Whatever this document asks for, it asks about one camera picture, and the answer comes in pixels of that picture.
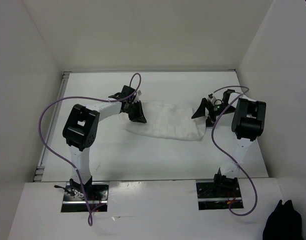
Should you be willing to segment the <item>dark folded garment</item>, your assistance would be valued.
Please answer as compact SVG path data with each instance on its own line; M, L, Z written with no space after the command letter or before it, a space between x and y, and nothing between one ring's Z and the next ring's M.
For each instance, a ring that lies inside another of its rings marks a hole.
M283 203L280 200L267 219L264 240L303 240L302 216L298 213L292 200Z

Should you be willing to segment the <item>white pleated skirt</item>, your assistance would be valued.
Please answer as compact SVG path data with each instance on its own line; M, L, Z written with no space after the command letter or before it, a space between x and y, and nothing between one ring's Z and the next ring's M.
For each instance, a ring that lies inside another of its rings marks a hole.
M142 108L147 123L132 122L128 114L121 113L119 118L124 130L141 136L181 141L200 141L205 135L206 118L192 119L192 107L143 101Z

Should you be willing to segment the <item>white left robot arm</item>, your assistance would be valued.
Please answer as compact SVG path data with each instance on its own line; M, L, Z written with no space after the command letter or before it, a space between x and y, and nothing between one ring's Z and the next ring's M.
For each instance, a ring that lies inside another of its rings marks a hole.
M95 142L100 121L125 113L131 122L147 123L139 96L139 91L125 85L121 92L109 96L104 102L73 106L62 132L74 164L69 180L71 195L81 200L95 196L89 159L90 147Z

